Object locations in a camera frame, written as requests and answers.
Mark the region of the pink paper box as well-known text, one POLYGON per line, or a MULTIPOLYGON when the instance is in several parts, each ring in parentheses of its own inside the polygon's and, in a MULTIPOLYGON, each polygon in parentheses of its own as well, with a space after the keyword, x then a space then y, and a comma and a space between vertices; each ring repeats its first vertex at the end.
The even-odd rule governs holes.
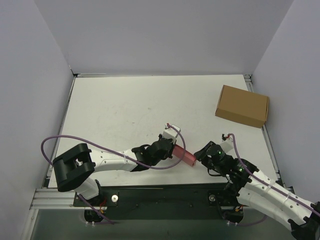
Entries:
POLYGON ((179 145, 174 147, 172 154, 191 167, 196 165, 196 157, 179 145))

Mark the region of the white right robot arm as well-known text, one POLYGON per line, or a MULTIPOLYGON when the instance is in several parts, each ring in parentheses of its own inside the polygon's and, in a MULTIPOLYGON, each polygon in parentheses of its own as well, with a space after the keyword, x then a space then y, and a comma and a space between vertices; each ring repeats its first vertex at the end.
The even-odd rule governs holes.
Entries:
POLYGON ((305 200, 279 185, 254 164, 228 153, 236 144, 226 139, 209 142, 195 152, 195 158, 208 170, 228 181, 225 191, 241 205, 251 207, 290 230, 297 240, 320 238, 320 204, 305 200))

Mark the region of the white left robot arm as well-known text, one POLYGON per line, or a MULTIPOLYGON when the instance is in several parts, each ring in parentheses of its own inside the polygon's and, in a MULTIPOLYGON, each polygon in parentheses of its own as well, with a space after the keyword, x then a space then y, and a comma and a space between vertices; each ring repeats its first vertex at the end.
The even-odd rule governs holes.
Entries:
POLYGON ((144 144, 125 151, 97 151, 86 143, 79 143, 53 160, 59 192, 76 191, 92 206, 101 203, 103 194, 91 174, 106 171, 141 172, 173 157, 178 135, 163 132, 152 144, 144 144))

